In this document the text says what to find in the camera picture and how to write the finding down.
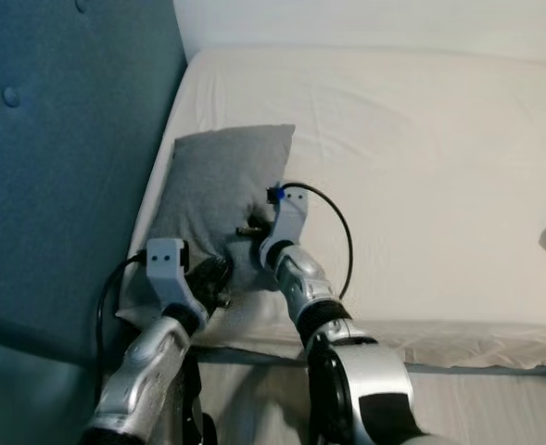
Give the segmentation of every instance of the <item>wire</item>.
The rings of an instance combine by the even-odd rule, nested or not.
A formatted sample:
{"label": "wire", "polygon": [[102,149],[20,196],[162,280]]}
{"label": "wire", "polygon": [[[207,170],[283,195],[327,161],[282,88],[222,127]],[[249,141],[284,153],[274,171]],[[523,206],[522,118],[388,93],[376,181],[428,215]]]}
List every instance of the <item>wire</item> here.
{"label": "wire", "polygon": [[318,195],[319,197],[321,197],[324,201],[326,201],[326,204],[328,204],[332,208],[332,210],[335,211],[336,216],[338,217],[340,222],[343,224],[343,228],[345,229],[345,235],[347,236],[347,245],[349,247],[349,266],[347,268],[347,276],[345,278],[345,284],[343,285],[343,288],[338,294],[338,299],[343,299],[343,297],[345,297],[345,294],[347,293],[347,290],[349,289],[350,277],[353,274],[353,240],[350,236],[350,229],[349,229],[349,225],[347,224],[347,220],[343,216],[340,209],[333,202],[333,200],[330,199],[330,197],[328,197],[325,193],[318,190],[316,187],[312,187],[311,185],[307,185],[304,183],[285,183],[281,185],[281,190],[285,190],[289,187],[303,188],[304,190],[308,190]]}
{"label": "wire", "polygon": [[99,301],[97,302],[97,310],[95,313],[95,391],[94,404],[97,406],[102,393],[103,378],[104,378],[104,306],[108,298],[109,290],[116,280],[122,275],[124,269],[133,262],[146,263],[146,250],[141,250],[136,255],[128,260],[121,262],[109,275]]}

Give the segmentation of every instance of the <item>white bed sheet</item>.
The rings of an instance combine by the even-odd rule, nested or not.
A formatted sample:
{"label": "white bed sheet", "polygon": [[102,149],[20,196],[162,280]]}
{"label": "white bed sheet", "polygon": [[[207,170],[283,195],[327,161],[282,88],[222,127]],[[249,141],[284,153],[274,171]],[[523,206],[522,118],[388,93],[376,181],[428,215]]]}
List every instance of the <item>white bed sheet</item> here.
{"label": "white bed sheet", "polygon": [[[387,50],[204,51],[176,96],[131,252],[145,243],[176,137],[263,123],[296,124],[286,178],[320,187],[349,222],[345,305],[362,327],[407,362],[546,364],[546,66]],[[310,203],[302,245],[340,288],[340,225]],[[119,315],[146,323],[138,313]],[[199,342],[288,356],[300,346],[282,297],[267,292],[236,296]]]}

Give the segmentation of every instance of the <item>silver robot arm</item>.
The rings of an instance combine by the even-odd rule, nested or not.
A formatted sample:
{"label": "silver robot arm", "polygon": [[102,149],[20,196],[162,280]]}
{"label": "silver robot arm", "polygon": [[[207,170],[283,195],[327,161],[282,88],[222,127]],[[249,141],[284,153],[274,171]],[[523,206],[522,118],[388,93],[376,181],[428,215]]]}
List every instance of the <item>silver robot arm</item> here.
{"label": "silver robot arm", "polygon": [[353,323],[324,269],[298,245],[306,191],[288,187],[273,204],[260,263],[274,274],[306,351],[311,443],[451,445],[417,426],[404,364]]}
{"label": "silver robot arm", "polygon": [[185,358],[192,335],[207,325],[220,306],[217,297],[231,273],[231,264],[212,258],[198,265],[186,281],[187,249],[180,239],[148,241],[146,275],[162,314],[131,344],[121,367],[104,386],[81,445],[149,443],[168,389],[183,368],[184,444],[205,443],[197,363]]}

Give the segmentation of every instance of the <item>pillow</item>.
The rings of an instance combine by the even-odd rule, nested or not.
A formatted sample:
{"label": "pillow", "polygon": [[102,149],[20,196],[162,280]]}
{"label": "pillow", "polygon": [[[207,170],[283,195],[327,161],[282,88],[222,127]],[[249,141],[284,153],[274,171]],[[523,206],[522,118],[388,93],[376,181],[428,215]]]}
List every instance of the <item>pillow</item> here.
{"label": "pillow", "polygon": [[[248,218],[272,221],[266,189],[282,178],[294,125],[227,128],[192,134],[174,142],[173,161],[148,238],[180,237],[190,247],[190,270],[212,255],[229,257],[232,292],[274,288],[256,252],[258,243],[235,234]],[[119,315],[139,324],[148,314],[130,308],[157,308],[157,296],[139,268],[121,296]]]}

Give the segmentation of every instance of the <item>floor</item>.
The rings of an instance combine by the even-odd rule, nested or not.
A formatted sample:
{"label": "floor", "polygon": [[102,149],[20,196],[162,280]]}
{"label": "floor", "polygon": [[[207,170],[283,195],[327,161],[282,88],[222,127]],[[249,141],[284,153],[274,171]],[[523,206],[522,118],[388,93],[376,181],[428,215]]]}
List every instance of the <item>floor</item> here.
{"label": "floor", "polygon": [[[220,445],[305,444],[303,369],[201,364]],[[546,445],[546,377],[412,374],[420,427],[461,445]]]}

